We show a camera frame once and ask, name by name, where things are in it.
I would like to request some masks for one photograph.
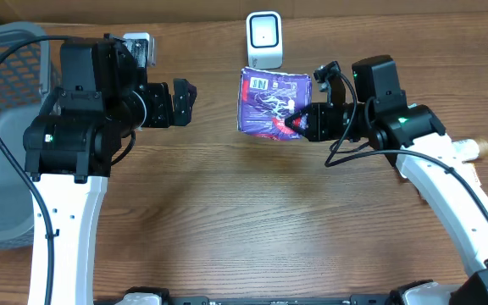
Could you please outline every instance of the purple snack bag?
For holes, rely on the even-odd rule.
[[[238,95],[237,128],[248,135],[274,140],[299,139],[284,120],[310,104],[312,81],[308,75],[291,75],[244,68]],[[296,122],[304,127],[302,119]]]

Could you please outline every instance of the white label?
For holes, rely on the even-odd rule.
[[[269,89],[269,80],[258,78],[258,77],[252,77],[250,78],[250,88],[267,90]]]

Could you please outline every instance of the wooden surface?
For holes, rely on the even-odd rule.
[[[157,39],[150,81],[186,77],[198,98],[188,127],[139,132],[114,166],[97,232],[95,297],[131,286],[327,297],[464,281],[440,222],[384,158],[326,169],[329,143],[236,131],[243,22],[47,29],[127,31]],[[351,63],[389,53],[410,103],[430,106],[455,139],[488,139],[488,14],[287,20],[284,49],[282,70],[309,74],[331,60],[349,74]],[[313,100],[325,100],[315,84]],[[488,158],[477,168],[488,194]],[[29,248],[0,252],[0,303],[26,302],[30,266]]]

